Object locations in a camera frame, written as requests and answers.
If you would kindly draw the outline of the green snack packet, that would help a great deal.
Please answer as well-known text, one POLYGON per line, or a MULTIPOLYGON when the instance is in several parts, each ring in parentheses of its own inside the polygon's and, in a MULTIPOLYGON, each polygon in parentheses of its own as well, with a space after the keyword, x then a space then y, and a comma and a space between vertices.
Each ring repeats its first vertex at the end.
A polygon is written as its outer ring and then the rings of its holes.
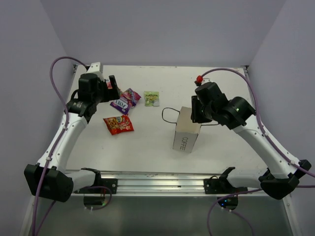
POLYGON ((144 91, 144 99, 146 107, 159 107, 158 91, 144 91))

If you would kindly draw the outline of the red snack packet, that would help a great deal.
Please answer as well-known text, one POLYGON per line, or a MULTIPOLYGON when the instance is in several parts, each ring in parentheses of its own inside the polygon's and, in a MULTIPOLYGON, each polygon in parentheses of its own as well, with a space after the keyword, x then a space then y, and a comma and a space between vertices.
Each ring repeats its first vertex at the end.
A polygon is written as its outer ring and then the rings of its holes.
POLYGON ((126 115, 122 115, 120 117, 104 118, 103 121, 105 122, 111 135, 134 131, 131 120, 126 115))

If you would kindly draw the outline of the white coffee paper bag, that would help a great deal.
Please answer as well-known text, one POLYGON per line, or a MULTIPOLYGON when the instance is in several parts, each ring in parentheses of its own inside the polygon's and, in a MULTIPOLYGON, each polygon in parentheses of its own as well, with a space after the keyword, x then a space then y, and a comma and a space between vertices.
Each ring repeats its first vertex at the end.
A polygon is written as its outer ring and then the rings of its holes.
POLYGON ((188 107, 182 107, 180 110, 170 107, 165 107, 162 109, 161 116, 163 121, 175 124, 173 149, 176 151, 191 153, 200 133, 201 127, 203 126, 200 123, 193 123, 190 118, 191 114, 192 108, 188 107), (164 111, 167 109, 178 112, 178 118, 176 122, 171 122, 164 118, 164 111))

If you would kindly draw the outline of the orange Fox's candy bag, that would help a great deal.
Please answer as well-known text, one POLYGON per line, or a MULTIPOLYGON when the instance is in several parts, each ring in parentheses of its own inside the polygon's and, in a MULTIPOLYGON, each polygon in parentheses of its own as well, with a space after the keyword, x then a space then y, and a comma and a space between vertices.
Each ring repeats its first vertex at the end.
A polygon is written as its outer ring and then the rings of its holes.
POLYGON ((111 82, 107 82, 106 84, 107 84, 108 89, 112 89, 111 82))

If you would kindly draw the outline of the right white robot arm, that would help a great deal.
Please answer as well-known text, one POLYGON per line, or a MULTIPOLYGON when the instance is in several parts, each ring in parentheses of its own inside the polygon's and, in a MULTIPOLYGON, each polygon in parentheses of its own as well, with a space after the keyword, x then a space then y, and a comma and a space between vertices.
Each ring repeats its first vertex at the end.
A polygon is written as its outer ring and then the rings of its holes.
POLYGON ((218 179, 210 181, 212 190, 219 193, 236 193, 248 188, 262 189, 270 197, 281 200, 298 185, 305 172, 311 168, 308 160, 296 157, 286 161, 280 154, 286 149, 275 141, 269 143, 271 134, 263 132, 257 122, 253 106, 242 97, 228 100, 215 82, 207 82, 195 89, 191 98, 191 120, 194 123, 216 121, 221 126, 239 135, 258 154, 267 166, 263 173, 236 172, 235 167, 227 168, 218 179))

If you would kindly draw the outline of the purple Fox's candy bag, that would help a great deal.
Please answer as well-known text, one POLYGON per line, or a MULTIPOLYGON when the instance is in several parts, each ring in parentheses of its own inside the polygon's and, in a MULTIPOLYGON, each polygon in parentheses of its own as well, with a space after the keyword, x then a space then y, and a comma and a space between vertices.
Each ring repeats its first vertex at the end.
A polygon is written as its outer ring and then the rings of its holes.
POLYGON ((130 109, 137 105, 140 98, 141 96, 137 92, 128 88, 120 94, 119 99, 112 101, 110 106, 121 112, 123 115, 127 115, 130 109))

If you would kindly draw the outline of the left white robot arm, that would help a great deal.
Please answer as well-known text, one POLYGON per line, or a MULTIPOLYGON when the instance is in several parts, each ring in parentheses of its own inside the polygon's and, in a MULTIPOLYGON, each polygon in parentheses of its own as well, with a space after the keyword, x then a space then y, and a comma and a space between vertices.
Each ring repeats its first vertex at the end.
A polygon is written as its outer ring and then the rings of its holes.
POLYGON ((34 196, 66 202, 73 192, 82 188, 91 193, 101 190, 98 170, 82 168, 70 174, 65 170, 76 141, 96 113, 97 105, 120 97, 115 76, 110 75, 109 81, 111 88, 96 73, 80 76, 79 88, 75 91, 78 97, 71 97, 66 104, 65 114, 51 144, 36 164, 28 164, 24 170, 34 196))

